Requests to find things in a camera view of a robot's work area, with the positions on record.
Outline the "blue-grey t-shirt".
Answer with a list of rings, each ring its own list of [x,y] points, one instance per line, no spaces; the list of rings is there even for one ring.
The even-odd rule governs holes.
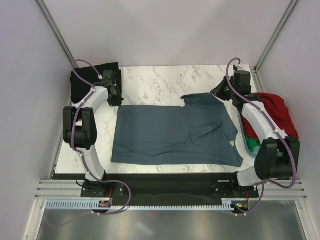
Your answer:
[[[240,167],[238,130],[211,93],[182,96],[184,106],[125,105],[117,113],[111,162]]]

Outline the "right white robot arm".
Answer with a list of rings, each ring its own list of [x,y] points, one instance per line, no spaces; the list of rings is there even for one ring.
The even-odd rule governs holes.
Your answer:
[[[235,197],[242,196],[247,187],[266,183],[290,189],[297,178],[300,141],[288,136],[277,126],[261,98],[251,90],[251,74],[246,70],[235,70],[232,77],[226,75],[218,87],[212,90],[215,97],[232,101],[260,141],[254,165],[239,171],[237,179],[229,184],[229,191]]]

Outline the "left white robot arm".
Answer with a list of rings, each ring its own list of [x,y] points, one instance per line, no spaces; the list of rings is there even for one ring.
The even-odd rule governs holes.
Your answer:
[[[98,75],[89,93],[77,106],[63,109],[63,140],[77,153],[85,170],[81,197],[104,198],[112,196],[112,187],[104,181],[106,171],[99,160],[96,142],[98,130],[95,113],[107,102],[110,107],[122,105],[121,92],[117,85],[118,76],[113,70]]]

